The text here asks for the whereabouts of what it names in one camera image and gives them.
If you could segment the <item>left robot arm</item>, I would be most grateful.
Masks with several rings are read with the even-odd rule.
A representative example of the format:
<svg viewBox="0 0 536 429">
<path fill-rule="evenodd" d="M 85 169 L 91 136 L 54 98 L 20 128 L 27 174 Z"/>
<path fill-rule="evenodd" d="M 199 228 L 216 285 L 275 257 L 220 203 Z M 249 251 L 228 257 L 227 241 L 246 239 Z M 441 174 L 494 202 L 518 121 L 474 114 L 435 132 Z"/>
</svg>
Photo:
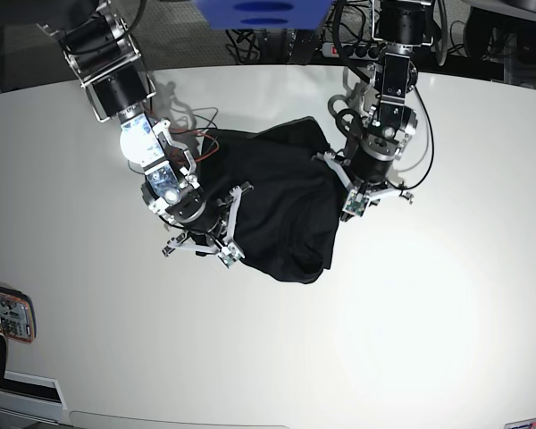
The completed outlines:
<svg viewBox="0 0 536 429">
<path fill-rule="evenodd" d="M 431 1 L 372 1 L 371 45 L 379 53 L 366 66 L 356 64 L 340 40 L 339 27 L 346 1 L 332 10 L 332 45 L 340 62 L 359 81 L 343 109 L 333 113 L 337 129 L 346 139 L 341 151 L 316 155 L 333 170 L 346 196 L 340 219 L 361 217 L 385 198 L 412 202 L 413 186 L 389 178 L 392 165 L 401 159 L 416 133 L 416 111 L 406 104 L 417 90 L 416 50 L 433 46 L 436 31 Z"/>
</svg>

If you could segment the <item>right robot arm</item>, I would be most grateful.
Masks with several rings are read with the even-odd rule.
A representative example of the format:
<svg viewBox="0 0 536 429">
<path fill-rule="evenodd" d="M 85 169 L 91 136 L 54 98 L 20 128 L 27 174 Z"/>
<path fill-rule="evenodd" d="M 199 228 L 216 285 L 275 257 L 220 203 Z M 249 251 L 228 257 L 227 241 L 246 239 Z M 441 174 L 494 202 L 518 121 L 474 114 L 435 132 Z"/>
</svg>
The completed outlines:
<svg viewBox="0 0 536 429">
<path fill-rule="evenodd" d="M 139 3 L 127 23 L 109 1 L 55 1 L 38 25 L 63 50 L 97 120 L 119 121 L 121 151 L 144 176 L 147 208 L 179 230 L 163 254 L 183 249 L 231 267 L 245 256 L 235 232 L 241 199 L 252 186 L 246 182 L 220 198 L 207 196 L 198 176 L 204 157 L 194 156 L 169 119 L 149 111 L 156 87 L 133 36 L 145 8 Z"/>
</svg>

